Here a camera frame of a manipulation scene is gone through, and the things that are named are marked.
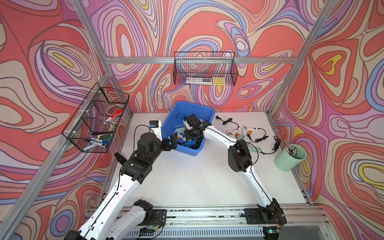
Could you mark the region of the mint glue gun small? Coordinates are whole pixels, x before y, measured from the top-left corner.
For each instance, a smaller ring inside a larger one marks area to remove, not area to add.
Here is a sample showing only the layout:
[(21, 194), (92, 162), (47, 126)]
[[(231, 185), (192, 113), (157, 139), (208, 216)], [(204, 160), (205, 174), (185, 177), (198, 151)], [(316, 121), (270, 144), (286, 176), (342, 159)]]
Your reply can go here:
[(185, 136), (186, 133), (189, 132), (189, 130), (188, 130), (187, 128), (183, 127), (183, 128), (177, 128), (177, 129), (175, 129), (175, 132), (178, 133), (178, 134), (180, 134), (180, 135)]

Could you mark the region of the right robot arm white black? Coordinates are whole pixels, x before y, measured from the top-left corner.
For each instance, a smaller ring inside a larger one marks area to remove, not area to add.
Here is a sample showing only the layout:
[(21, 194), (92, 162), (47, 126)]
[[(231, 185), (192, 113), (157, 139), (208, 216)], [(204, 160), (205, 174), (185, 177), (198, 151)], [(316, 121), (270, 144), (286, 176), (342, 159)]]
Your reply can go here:
[(205, 138), (228, 151), (228, 165), (240, 173), (256, 198), (260, 211), (259, 220), (266, 224), (283, 226), (287, 223), (278, 201), (268, 192), (255, 170), (255, 161), (249, 150), (249, 143), (236, 140), (216, 129), (210, 122), (201, 122), (194, 114), (183, 119), (186, 139)]

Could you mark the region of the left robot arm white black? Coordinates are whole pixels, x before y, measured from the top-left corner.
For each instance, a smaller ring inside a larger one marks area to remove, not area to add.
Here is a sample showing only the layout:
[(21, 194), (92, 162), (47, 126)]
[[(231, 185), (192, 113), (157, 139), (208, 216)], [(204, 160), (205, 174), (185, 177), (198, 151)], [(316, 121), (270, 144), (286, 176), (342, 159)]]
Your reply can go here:
[(79, 230), (67, 233), (66, 240), (121, 240), (136, 226), (151, 221), (153, 205), (144, 200), (136, 201), (123, 217), (118, 218), (118, 215), (152, 171), (159, 155), (177, 148), (177, 135), (164, 139), (161, 126), (161, 121), (150, 121), (149, 131), (141, 135), (137, 149), (129, 158), (115, 153), (122, 167), (111, 192)]

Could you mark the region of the small white glue gun front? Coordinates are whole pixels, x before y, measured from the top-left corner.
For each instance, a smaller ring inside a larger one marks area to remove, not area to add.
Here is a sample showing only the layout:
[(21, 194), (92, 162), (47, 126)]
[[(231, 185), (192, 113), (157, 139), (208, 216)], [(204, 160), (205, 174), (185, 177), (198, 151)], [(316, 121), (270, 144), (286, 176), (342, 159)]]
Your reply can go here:
[(185, 142), (186, 138), (184, 136), (178, 136), (178, 142)]

